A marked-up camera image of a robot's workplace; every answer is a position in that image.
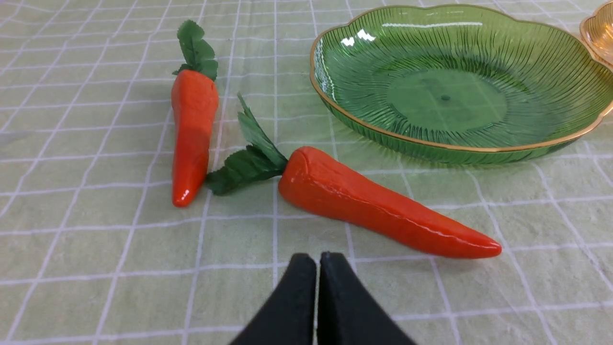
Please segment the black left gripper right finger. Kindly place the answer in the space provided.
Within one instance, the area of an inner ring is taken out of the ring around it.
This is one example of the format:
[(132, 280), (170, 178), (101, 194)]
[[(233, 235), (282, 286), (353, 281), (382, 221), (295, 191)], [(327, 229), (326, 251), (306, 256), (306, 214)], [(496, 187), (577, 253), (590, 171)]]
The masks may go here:
[(414, 345), (379, 306), (341, 253), (320, 256), (320, 345)]

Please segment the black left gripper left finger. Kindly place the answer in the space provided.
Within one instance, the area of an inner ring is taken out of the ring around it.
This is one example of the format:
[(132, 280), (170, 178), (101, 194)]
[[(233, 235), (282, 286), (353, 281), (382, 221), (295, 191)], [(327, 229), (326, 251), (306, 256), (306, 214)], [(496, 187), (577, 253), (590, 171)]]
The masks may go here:
[(310, 345), (313, 343), (315, 261), (295, 253), (280, 282), (233, 345)]

